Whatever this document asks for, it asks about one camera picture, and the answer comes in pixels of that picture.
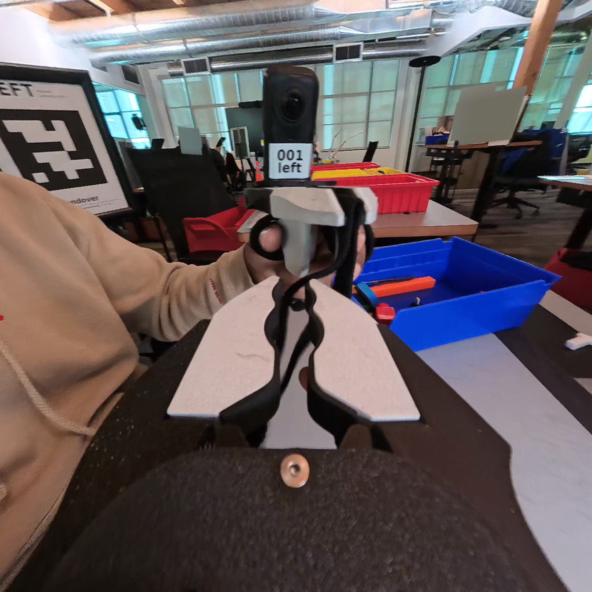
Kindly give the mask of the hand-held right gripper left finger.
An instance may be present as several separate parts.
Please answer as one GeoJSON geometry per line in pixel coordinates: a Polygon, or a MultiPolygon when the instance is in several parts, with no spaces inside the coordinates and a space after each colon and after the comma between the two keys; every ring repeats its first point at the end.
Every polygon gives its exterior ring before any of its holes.
{"type": "Polygon", "coordinates": [[[223,412],[270,384],[276,367],[265,322],[283,295],[269,277],[212,317],[167,408],[170,417],[220,420],[223,412]]]}

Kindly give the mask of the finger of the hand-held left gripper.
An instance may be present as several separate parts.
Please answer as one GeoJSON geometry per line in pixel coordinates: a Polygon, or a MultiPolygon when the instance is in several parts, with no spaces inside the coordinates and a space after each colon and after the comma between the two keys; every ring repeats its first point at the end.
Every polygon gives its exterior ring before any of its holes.
{"type": "Polygon", "coordinates": [[[364,206],[365,218],[378,217],[378,198],[374,191],[368,187],[350,187],[355,198],[364,206]]]}
{"type": "Polygon", "coordinates": [[[341,227],[345,213],[330,187],[280,187],[269,196],[270,215],[283,221],[341,227]]]}

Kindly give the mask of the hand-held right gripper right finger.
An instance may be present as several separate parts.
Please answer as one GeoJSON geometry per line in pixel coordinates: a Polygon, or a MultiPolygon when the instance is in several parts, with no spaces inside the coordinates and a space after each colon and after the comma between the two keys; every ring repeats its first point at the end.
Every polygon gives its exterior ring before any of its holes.
{"type": "Polygon", "coordinates": [[[308,285],[318,330],[308,385],[366,422],[418,421],[420,412],[374,319],[319,280],[308,285]]]}

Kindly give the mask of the blue plastic bin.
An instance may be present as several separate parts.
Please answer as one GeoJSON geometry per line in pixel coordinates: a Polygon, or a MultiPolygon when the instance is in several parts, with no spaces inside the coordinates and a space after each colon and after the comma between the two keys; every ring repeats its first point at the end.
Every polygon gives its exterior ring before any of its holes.
{"type": "Polygon", "coordinates": [[[560,276],[452,238],[377,248],[358,282],[432,277],[434,286],[380,298],[390,329],[413,351],[521,326],[560,276]]]}

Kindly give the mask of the person's left forearm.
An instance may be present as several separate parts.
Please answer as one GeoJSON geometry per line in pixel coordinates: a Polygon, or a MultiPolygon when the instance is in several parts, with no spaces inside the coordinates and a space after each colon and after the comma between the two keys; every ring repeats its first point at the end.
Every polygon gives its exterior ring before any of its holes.
{"type": "Polygon", "coordinates": [[[175,342],[198,322],[210,320],[226,304],[254,287],[249,249],[223,254],[207,266],[166,264],[155,292],[136,310],[134,332],[175,342]]]}

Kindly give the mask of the person's left hand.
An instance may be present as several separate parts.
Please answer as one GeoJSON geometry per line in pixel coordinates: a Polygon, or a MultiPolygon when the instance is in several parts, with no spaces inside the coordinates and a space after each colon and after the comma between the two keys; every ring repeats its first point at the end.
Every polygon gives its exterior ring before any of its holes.
{"type": "MultiPolygon", "coordinates": [[[[265,228],[259,235],[260,248],[265,252],[275,252],[282,246],[282,228],[277,224],[271,224],[265,228]]],[[[356,279],[362,272],[366,263],[366,233],[365,228],[360,227],[358,231],[356,247],[356,263],[353,272],[353,279],[356,279]]],[[[286,268],[284,261],[271,261],[256,253],[249,245],[245,245],[245,261],[249,274],[255,284],[258,284],[268,277],[279,277],[287,290],[298,277],[292,275],[286,268]]],[[[314,256],[310,261],[310,272],[318,272],[329,267],[332,263],[333,255],[321,234],[317,235],[317,243],[314,256]]]]}

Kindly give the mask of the large red ribbed bin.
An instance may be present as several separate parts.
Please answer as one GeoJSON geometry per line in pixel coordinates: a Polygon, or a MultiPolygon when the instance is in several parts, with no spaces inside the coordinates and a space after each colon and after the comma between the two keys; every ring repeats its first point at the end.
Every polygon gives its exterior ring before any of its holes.
{"type": "Polygon", "coordinates": [[[403,173],[387,176],[363,176],[335,181],[340,187],[368,187],[378,198],[378,213],[425,212],[432,191],[439,181],[424,176],[403,173]]]}

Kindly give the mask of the yellow bin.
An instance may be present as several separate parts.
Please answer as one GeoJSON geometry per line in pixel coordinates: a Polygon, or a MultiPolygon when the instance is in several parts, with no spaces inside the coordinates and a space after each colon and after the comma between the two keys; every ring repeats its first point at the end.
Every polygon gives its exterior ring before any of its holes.
{"type": "Polygon", "coordinates": [[[400,175],[403,171],[392,167],[314,167],[312,170],[313,181],[336,180],[344,178],[354,178],[363,176],[387,176],[400,175]]]}

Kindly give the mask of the wooden table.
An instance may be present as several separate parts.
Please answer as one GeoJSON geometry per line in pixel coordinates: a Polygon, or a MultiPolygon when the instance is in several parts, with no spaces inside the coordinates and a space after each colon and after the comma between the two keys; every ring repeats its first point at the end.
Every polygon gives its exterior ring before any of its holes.
{"type": "Polygon", "coordinates": [[[377,239],[472,237],[479,223],[440,203],[430,201],[425,212],[379,214],[372,225],[377,239]]]}

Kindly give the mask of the orange block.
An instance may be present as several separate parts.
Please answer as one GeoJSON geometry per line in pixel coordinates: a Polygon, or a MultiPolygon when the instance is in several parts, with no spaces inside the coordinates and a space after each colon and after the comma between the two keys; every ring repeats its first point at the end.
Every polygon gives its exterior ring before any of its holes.
{"type": "Polygon", "coordinates": [[[416,279],[407,282],[371,286],[371,288],[378,298],[385,298],[393,295],[430,290],[435,284],[435,278],[427,276],[417,277],[416,279]]]}

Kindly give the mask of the small red bin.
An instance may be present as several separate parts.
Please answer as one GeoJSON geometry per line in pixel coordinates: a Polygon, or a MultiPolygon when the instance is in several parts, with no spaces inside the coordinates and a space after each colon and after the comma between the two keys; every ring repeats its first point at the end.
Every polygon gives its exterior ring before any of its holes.
{"type": "Polygon", "coordinates": [[[210,217],[184,218],[189,253],[202,251],[231,252],[241,247],[239,228],[255,211],[244,206],[218,212],[210,217]]]}

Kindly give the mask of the black floor lamp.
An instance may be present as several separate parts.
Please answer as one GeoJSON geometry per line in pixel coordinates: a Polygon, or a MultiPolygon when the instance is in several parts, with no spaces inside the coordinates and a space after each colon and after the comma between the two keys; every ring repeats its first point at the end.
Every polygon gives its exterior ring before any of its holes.
{"type": "Polygon", "coordinates": [[[414,142],[415,142],[418,112],[420,109],[421,94],[423,91],[426,70],[427,70],[427,68],[429,68],[435,64],[438,64],[440,62],[440,60],[441,60],[441,57],[439,55],[423,55],[420,57],[416,57],[409,62],[409,66],[411,68],[419,71],[419,79],[418,79],[418,85],[417,85],[416,100],[415,100],[414,110],[413,110],[413,118],[412,118],[412,123],[411,123],[411,127],[410,127],[409,143],[408,143],[406,159],[405,159],[405,168],[404,168],[405,173],[408,173],[409,168],[410,168],[411,156],[412,156],[413,146],[414,146],[414,142]]]}

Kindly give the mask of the blue office chair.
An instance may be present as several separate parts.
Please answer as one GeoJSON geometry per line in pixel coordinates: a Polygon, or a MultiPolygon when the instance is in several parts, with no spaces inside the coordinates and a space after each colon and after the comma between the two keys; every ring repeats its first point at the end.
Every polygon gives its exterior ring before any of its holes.
{"type": "Polygon", "coordinates": [[[533,216],[538,215],[540,206],[519,198],[517,194],[525,191],[546,192],[539,177],[559,171],[566,137],[565,129],[540,129],[521,133],[520,140],[537,141],[540,144],[521,147],[503,156],[492,181],[492,190],[494,194],[504,193],[505,196],[493,199],[486,212],[505,206],[516,212],[516,219],[521,219],[522,208],[528,207],[533,210],[533,216]]]}

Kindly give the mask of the person's beige hoodie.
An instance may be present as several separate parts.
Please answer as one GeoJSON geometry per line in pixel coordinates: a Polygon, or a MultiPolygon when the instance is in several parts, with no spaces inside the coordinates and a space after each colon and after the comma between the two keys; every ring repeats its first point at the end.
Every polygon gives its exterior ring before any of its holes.
{"type": "Polygon", "coordinates": [[[1,591],[136,379],[137,347],[75,243],[86,211],[1,174],[1,591]]]}

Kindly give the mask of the red bag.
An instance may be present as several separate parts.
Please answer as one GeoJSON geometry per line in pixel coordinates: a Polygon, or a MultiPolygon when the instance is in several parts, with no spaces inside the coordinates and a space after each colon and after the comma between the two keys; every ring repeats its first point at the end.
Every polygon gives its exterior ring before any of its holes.
{"type": "Polygon", "coordinates": [[[561,248],[544,269],[561,277],[553,292],[591,313],[591,251],[561,248]]]}

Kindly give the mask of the framed marker poster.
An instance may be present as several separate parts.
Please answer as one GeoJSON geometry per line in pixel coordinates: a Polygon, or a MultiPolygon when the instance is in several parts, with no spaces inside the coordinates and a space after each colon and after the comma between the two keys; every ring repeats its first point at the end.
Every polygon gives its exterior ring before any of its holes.
{"type": "Polygon", "coordinates": [[[1,172],[100,218],[138,209],[85,70],[1,63],[1,172]]]}

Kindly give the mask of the wooden post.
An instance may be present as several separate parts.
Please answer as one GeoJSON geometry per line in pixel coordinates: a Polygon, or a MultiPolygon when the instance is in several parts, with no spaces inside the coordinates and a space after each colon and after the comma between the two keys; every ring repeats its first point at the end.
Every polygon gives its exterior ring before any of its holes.
{"type": "Polygon", "coordinates": [[[539,77],[551,35],[562,10],[563,1],[537,1],[528,38],[514,78],[513,87],[524,87],[524,95],[532,96],[539,77]]]}

